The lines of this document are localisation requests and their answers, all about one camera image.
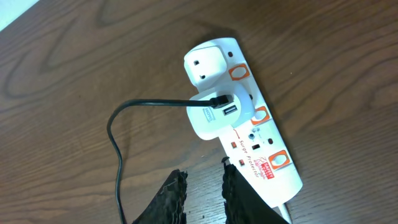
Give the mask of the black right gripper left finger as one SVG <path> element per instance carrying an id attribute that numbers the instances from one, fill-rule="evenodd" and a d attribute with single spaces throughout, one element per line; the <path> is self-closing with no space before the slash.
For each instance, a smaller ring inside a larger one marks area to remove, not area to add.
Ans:
<path id="1" fill-rule="evenodd" d="M 187 177 L 187 172 L 173 170 L 132 224 L 186 224 Z"/>

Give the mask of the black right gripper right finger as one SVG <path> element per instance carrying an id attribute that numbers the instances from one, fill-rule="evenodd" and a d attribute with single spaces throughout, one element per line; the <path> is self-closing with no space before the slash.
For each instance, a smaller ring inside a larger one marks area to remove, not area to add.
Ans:
<path id="1" fill-rule="evenodd" d="M 228 164 L 229 157 L 222 158 L 224 174 L 222 196 L 226 224 L 288 224 L 268 206 L 236 166 Z"/>

